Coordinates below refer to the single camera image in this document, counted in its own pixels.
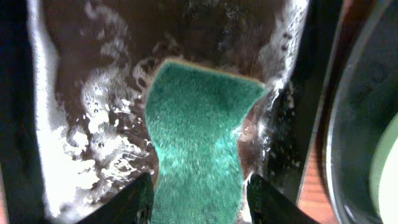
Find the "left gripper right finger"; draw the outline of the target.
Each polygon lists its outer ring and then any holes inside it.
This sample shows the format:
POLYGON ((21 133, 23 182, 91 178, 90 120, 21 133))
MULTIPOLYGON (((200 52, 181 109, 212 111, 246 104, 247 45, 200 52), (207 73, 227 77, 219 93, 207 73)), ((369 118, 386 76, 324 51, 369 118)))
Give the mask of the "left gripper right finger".
POLYGON ((251 176, 246 191, 253 224, 317 224, 258 174, 251 176))

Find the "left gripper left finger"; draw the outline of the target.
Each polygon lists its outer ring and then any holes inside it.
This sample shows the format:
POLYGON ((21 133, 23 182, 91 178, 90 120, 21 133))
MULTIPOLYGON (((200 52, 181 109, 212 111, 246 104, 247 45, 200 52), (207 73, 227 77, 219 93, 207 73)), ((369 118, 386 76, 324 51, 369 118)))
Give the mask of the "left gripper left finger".
POLYGON ((154 188, 150 174, 143 173, 78 224, 150 223, 154 188))

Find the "green yellow sponge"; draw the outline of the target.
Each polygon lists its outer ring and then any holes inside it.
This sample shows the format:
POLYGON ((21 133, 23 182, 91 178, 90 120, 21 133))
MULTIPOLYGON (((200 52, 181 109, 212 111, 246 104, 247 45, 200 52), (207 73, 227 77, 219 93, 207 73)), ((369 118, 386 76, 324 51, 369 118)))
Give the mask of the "green yellow sponge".
POLYGON ((146 99, 159 158, 153 223, 234 223, 243 201, 239 130, 263 96, 252 78, 167 59, 146 99))

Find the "light blue plate bottom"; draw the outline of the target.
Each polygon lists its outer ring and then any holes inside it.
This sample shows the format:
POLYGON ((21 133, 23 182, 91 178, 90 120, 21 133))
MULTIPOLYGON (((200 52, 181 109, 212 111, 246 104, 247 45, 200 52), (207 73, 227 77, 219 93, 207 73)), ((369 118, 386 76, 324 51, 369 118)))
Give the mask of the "light blue plate bottom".
POLYGON ((383 132, 369 174, 374 208, 383 224, 397 224, 397 117, 383 132))

